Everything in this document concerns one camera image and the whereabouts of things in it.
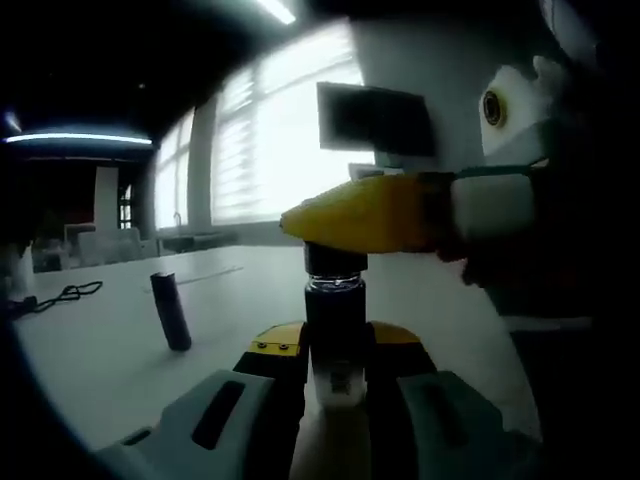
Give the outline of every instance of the black cable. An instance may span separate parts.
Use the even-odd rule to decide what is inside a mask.
[[[100,288],[102,288],[102,285],[103,282],[100,280],[89,282],[84,285],[67,285],[62,289],[62,293],[60,293],[60,295],[38,303],[31,311],[33,313],[42,313],[53,307],[56,303],[80,300],[84,296],[96,293]]]

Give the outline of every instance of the table surface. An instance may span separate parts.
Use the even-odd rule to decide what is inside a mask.
[[[193,339],[186,354],[164,339],[149,275],[175,273]],[[492,401],[504,425],[540,438],[533,396],[507,329],[483,290],[430,255],[371,255],[367,316],[416,333],[440,370]],[[267,327],[305,318],[300,247],[227,247],[36,275],[40,299],[104,281],[96,294],[16,322],[43,389],[88,448],[154,425],[162,409],[217,369],[231,369]],[[313,382],[298,445],[319,415]]]

